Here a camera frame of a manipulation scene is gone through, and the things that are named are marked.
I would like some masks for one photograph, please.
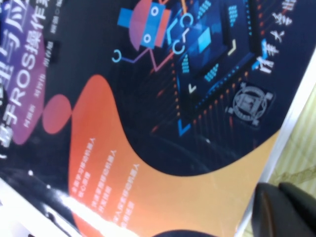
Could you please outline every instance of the pink circle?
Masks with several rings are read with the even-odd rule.
[[[47,133],[59,132],[67,123],[72,114],[68,98],[64,95],[55,95],[47,103],[43,111],[43,126]]]

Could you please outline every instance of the orange background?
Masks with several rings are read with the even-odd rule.
[[[108,83],[101,76],[93,76],[73,111],[70,189],[90,138],[95,138],[95,142],[86,165],[86,171],[91,173],[87,190],[83,198],[71,193],[79,202],[98,213],[90,205],[106,159],[111,150],[116,150],[105,184],[112,187],[112,192],[104,214],[100,214],[105,220],[113,219],[129,173],[134,164],[139,164],[127,200],[127,203],[129,200],[135,203],[128,229],[141,237],[152,237],[169,230],[194,230],[232,237],[277,133],[242,159],[215,172],[194,177],[167,175],[151,168],[136,155],[123,131]],[[86,236],[102,236],[75,214],[74,218]]]

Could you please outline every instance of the book cover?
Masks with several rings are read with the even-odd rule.
[[[3,1],[0,178],[68,236],[233,236],[315,18],[310,0]]]

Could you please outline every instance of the table surface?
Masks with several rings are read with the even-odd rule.
[[[269,182],[290,182],[316,198],[316,87],[282,151]],[[253,237],[250,223],[243,237]]]

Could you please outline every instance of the cartoon robot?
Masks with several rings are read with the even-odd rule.
[[[170,15],[171,10],[165,5],[141,0],[133,11],[121,9],[118,25],[129,29],[130,41],[137,51],[141,45],[154,49],[162,47]]]

